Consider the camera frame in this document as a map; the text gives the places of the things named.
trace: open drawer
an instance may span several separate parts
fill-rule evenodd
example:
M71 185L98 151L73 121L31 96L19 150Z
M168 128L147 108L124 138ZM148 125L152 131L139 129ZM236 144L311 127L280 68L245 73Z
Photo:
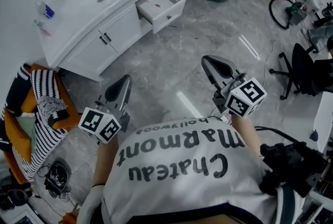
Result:
M157 33L179 17L186 0L139 0L137 9L152 24L153 34Z

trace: person's arm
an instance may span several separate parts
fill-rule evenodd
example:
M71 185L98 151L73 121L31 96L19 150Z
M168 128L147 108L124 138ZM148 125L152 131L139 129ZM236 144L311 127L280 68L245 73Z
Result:
M235 114L231 116L232 125L235 130L238 131L240 136L245 141L245 144L252 150L257 156L261 156L260 154L260 145L262 144L257 131L255 130L253 124L250 119L243 119Z
M108 144L101 143L99 145L93 186L105 185L107 182L118 148L117 137L113 138Z

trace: drawer handle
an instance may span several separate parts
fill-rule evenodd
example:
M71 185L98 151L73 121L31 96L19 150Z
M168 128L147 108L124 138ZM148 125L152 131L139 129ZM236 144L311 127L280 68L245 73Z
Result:
M106 41L104 41L104 39L103 39L103 37L102 37L102 36L100 36L99 38L102 40L102 42L104 42L104 44L105 44L105 45L107 45L107 44L108 44Z
M109 42L112 41L111 38L108 36L108 34L106 32L104 33L104 36L108 39Z

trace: gray marble floor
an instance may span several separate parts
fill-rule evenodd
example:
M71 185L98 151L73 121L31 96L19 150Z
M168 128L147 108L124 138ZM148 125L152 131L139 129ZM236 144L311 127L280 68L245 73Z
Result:
M257 125L282 129L283 107L290 103L293 94L290 94L289 100L280 101L279 96L283 94L287 82L269 74L268 69L285 68L277 57L280 52L285 52L291 58L295 43L300 43L304 48L308 48L309 44L301 32L303 24L282 30L273 22L268 12L269 2L187 0L183 15L172 23L173 27L166 27L155 35L149 33L135 43L102 73L102 83L70 72L62 80L78 110L83 111L85 106L93 107L94 100L115 80L124 74L131 75L133 88L127 110L131 115L130 130L135 130L161 122L167 111L171 112L173 118L193 117L180 100L180 94L184 94L202 116L209 116L215 109L212 102L215 90L204 74L200 61L203 55L218 55L232 60L241 71L256 77L262 84L265 79L268 97L251 115L251 119ZM274 12L279 14L286 6L288 4L277 4ZM307 18L304 24L310 28L311 23L311 18ZM258 52L260 60L246 48L242 42L244 38ZM311 55L319 58L325 54L323 52L317 56ZM270 133L260 133L260 137L267 144L280 141L279 137ZM94 140L79 129L73 129L46 162L49 164L61 157L69 164L72 172L69 195L72 201L82 203L89 192L96 149ZM43 181L43 178L36 176L34 189L37 193L59 214L71 211L73 206L70 202L50 197ZM57 223L60 220L44 200L33 198L31 204L49 222Z

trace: white t-shirt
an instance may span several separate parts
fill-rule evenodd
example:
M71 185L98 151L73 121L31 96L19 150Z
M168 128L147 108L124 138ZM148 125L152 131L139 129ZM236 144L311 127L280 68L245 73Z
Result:
M159 223L227 214L245 223L275 223L278 198L259 189L263 172L263 161L219 120L146 126L118 150L104 187L103 219Z

